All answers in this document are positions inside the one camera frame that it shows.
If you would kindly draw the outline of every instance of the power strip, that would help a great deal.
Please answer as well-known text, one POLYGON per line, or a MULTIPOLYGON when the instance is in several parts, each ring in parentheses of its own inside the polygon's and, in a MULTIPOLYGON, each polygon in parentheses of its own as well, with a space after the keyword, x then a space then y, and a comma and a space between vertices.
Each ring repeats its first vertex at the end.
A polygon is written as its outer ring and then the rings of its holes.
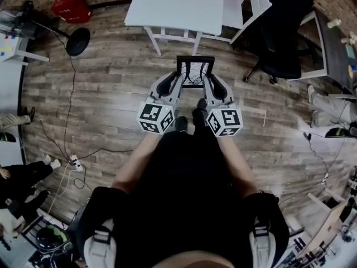
POLYGON ((74 167, 74 170, 79 172, 83 171, 83 166, 81 165, 76 155, 71 156, 70 164, 74 167))

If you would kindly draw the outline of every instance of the black chair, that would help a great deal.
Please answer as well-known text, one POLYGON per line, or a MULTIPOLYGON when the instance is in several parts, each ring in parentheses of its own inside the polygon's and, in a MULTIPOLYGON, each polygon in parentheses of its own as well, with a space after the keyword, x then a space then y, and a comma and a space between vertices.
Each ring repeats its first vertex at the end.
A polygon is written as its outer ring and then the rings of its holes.
POLYGON ((297 30, 303 18, 312 11, 313 0, 270 0, 273 4, 259 19, 259 37, 256 39, 258 63, 243 80, 248 82, 258 68, 277 78, 301 77, 297 30))

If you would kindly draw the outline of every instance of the white table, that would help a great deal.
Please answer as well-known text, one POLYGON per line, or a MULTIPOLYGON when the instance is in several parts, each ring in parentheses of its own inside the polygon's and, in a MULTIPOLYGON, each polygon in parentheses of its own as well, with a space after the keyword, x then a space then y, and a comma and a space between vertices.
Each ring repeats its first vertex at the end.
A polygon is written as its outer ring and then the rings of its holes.
POLYGON ((0 62, 10 61, 13 63, 18 63, 22 65, 28 65, 28 63, 24 61, 19 61, 16 59, 16 56, 26 56, 28 58, 41 60, 41 61, 49 61, 49 58, 44 56, 32 54, 27 51, 20 50, 21 41, 23 39, 15 36, 5 36, 0 35, 0 62))
POLYGON ((133 0, 125 19, 126 26, 143 26, 159 55, 155 39, 186 41, 195 44, 196 54, 202 33, 220 35, 224 0, 133 0), (161 27, 161 34, 153 34, 150 27, 161 27), (185 30, 183 37, 165 34, 165 28, 185 30), (189 31, 197 32, 188 38, 189 31))

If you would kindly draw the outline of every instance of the black pants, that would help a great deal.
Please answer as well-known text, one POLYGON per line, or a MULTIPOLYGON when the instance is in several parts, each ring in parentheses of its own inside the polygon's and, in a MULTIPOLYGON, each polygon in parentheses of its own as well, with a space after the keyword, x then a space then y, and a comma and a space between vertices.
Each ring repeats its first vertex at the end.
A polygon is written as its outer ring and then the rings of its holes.
POLYGON ((33 217, 36 216, 37 209, 42 206, 46 198, 49 196, 49 193, 45 190, 40 192, 37 197, 28 203, 21 203, 21 213, 27 223, 33 220, 33 217))
POLYGON ((45 165, 44 162, 34 162, 28 165, 13 165, 4 167, 10 172, 9 179, 1 179, 0 182, 0 207, 3 206, 7 198, 24 202, 26 198, 33 194, 33 185, 37 184, 49 176, 53 169, 50 165, 45 165))

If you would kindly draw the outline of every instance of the hand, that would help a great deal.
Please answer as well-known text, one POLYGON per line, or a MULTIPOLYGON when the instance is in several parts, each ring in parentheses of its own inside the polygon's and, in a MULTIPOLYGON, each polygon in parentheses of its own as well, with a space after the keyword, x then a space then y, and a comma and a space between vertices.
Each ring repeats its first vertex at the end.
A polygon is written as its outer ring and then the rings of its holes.
POLYGON ((0 168, 0 175, 4 178, 4 179, 8 179, 11 177, 11 174, 8 170, 5 170, 3 168, 0 168))

